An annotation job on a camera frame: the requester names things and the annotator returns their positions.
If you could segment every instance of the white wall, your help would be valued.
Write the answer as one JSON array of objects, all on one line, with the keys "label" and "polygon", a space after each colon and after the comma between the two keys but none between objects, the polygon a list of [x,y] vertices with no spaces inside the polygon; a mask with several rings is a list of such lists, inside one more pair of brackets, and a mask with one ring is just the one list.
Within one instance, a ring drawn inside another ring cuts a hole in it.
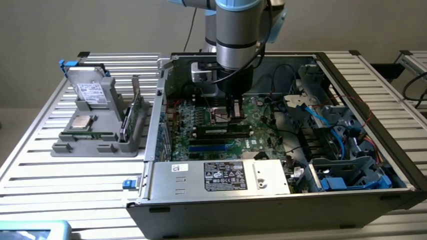
[{"label": "white wall", "polygon": [[[427,0],[288,0],[268,50],[358,50],[373,62],[427,50]],[[166,0],[1,0],[0,106],[37,108],[59,79],[57,62],[79,51],[177,52],[192,9]],[[188,50],[204,40],[198,11]]]}]

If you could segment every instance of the power supply label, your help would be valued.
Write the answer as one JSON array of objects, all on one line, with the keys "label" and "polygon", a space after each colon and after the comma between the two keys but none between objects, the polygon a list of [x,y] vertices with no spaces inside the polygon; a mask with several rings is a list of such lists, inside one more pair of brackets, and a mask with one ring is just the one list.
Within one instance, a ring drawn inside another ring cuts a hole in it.
[{"label": "power supply label", "polygon": [[246,190],[248,185],[242,162],[205,162],[204,189],[208,192]]}]

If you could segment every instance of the robotic arm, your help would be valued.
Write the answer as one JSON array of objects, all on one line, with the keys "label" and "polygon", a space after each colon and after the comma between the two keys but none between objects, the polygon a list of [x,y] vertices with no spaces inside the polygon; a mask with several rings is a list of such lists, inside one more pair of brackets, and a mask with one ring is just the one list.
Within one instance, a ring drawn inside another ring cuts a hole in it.
[{"label": "robotic arm", "polygon": [[192,79],[217,85],[225,93],[228,116],[237,121],[244,117],[241,96],[252,87],[253,60],[264,54],[266,42],[274,42],[284,21],[284,0],[169,2],[205,9],[205,46],[216,50],[216,63],[194,62]]}]

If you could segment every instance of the blue cable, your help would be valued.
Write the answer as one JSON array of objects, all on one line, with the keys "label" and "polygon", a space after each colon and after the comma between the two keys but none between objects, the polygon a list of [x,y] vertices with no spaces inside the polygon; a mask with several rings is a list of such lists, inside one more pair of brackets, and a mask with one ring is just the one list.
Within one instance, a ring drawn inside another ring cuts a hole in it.
[{"label": "blue cable", "polygon": [[341,138],[340,138],[338,134],[336,133],[334,129],[330,127],[330,125],[329,125],[329,123],[328,123],[328,120],[326,120],[324,117],[318,116],[308,107],[305,107],[304,110],[305,110],[316,119],[318,119],[320,121],[322,121],[324,124],[325,124],[325,126],[326,126],[328,128],[330,128],[330,133],[332,133],[333,137],[336,138],[337,143],[338,143],[338,146],[340,146],[340,160],[342,160],[342,159],[344,159],[344,152],[345,152],[344,144],[342,144],[342,141],[341,141]]}]

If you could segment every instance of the motherboard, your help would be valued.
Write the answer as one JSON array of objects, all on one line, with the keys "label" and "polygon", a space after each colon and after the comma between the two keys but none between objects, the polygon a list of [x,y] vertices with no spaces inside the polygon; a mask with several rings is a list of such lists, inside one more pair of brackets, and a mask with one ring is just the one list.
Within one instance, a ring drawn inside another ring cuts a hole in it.
[{"label": "motherboard", "polygon": [[260,121],[265,107],[262,97],[246,97],[241,104],[244,119],[229,124],[225,107],[196,106],[193,101],[177,100],[168,109],[170,160],[284,160],[282,139]]}]

